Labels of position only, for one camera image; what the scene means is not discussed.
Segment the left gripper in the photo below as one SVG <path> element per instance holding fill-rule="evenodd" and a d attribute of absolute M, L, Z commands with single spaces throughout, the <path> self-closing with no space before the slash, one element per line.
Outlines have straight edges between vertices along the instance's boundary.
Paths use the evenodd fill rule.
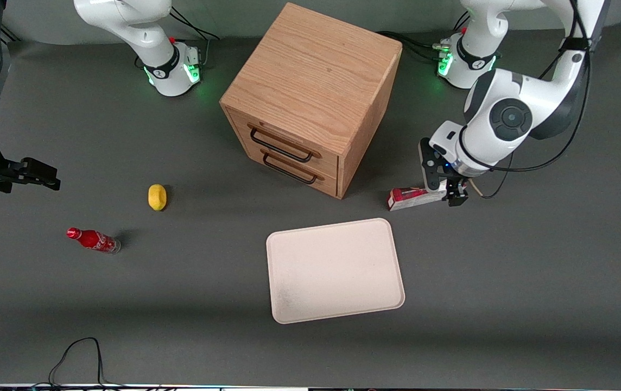
<path fill-rule="evenodd" d="M 474 168 L 464 160 L 464 153 L 459 152 L 459 135 L 463 126 L 452 121 L 445 121 L 432 137 L 419 141 L 423 180 L 426 188 L 437 191 L 440 188 L 439 168 L 460 175 L 447 179 L 447 203 L 449 207 L 460 207 L 468 199 L 467 179 L 474 178 Z"/>

